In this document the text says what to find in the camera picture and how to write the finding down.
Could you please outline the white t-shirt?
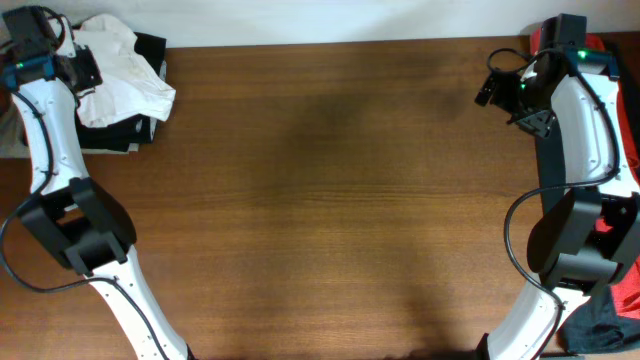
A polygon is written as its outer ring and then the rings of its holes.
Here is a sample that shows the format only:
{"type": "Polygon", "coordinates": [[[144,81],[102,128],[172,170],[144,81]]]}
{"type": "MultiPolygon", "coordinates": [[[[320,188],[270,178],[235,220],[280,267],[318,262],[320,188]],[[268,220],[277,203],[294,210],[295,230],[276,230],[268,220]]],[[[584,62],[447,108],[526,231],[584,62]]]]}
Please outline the white t-shirt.
{"type": "Polygon", "coordinates": [[[118,18],[100,14],[74,30],[73,43],[91,51],[102,83],[80,96],[82,125],[103,128],[135,115],[166,121],[176,90],[134,50],[138,36],[118,18]]]}

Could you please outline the red t-shirt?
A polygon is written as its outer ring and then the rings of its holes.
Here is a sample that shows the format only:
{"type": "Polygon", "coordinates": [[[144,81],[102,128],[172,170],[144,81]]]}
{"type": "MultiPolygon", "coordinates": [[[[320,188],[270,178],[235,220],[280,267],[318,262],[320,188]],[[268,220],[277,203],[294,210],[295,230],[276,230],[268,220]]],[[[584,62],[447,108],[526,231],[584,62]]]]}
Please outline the red t-shirt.
{"type": "Polygon", "coordinates": [[[619,72],[576,30],[542,32],[521,92],[544,115],[537,150],[544,215],[527,244],[538,313],[568,316],[622,280],[639,254],[639,185],[618,121],[619,72]]]}

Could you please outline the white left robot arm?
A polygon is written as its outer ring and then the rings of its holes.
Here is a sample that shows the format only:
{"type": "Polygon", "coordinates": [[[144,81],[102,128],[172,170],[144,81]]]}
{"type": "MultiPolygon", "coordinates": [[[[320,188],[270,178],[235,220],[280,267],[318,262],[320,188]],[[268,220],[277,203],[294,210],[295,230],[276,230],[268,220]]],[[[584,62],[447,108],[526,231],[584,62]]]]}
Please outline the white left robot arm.
{"type": "Polygon", "coordinates": [[[41,288],[19,277],[8,261],[2,267],[37,293],[93,287],[139,359],[192,358],[144,278],[131,217],[90,177],[84,162],[77,111],[82,97],[103,83],[94,54],[76,40],[70,22],[48,7],[22,6],[2,18],[10,42],[1,85],[19,111],[32,177],[28,196],[1,228],[19,220],[62,268],[80,278],[41,288]]]}

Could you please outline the dark grey garment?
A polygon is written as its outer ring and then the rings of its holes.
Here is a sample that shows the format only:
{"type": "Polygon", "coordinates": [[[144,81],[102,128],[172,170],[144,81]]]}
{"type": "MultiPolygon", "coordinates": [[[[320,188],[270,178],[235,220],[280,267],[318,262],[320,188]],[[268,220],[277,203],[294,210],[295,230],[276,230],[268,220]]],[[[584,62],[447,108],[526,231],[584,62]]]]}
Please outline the dark grey garment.
{"type": "Polygon", "coordinates": [[[536,141],[543,217],[529,236],[527,261],[545,290],[575,290],[587,300],[565,308],[564,349],[578,354],[639,347],[639,321],[614,308],[611,285],[638,257],[639,195],[606,195],[604,180],[569,180],[560,138],[536,141]]]}

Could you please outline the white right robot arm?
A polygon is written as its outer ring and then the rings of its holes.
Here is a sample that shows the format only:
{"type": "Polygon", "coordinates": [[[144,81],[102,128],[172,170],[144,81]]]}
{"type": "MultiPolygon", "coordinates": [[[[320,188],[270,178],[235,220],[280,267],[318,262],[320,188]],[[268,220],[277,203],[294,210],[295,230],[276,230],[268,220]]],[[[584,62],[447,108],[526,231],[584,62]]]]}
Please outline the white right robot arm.
{"type": "Polygon", "coordinates": [[[537,139],[544,213],[517,265],[524,288],[478,359],[538,359],[566,319],[620,282],[639,254],[639,184],[618,120],[619,68],[588,44],[587,20],[545,20],[523,65],[491,67],[475,101],[537,139]]]}

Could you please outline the folded black garment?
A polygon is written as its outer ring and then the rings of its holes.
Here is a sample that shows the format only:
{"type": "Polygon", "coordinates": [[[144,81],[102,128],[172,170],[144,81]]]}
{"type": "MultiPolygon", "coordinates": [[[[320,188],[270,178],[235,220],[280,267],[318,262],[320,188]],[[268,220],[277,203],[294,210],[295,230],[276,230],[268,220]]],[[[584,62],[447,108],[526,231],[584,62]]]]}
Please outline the folded black garment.
{"type": "MultiPolygon", "coordinates": [[[[166,79],[165,38],[135,32],[137,40],[134,51],[141,55],[153,68],[161,80],[166,79]]],[[[144,115],[135,115],[115,124],[90,128],[76,117],[76,131],[83,150],[128,153],[136,151],[142,144],[151,144],[159,121],[144,115]]]]}

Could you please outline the beige folded garment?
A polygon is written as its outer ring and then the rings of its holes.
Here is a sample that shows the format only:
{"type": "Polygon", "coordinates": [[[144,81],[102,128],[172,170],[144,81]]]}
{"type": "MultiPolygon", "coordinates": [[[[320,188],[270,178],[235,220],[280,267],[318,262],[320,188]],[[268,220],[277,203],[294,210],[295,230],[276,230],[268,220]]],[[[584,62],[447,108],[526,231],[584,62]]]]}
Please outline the beige folded garment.
{"type": "MultiPolygon", "coordinates": [[[[1,116],[1,157],[3,159],[29,159],[29,148],[24,142],[22,118],[16,106],[11,103],[1,116]]],[[[139,151],[139,144],[129,145],[125,151],[108,149],[82,149],[84,155],[127,155],[139,151]]]]}

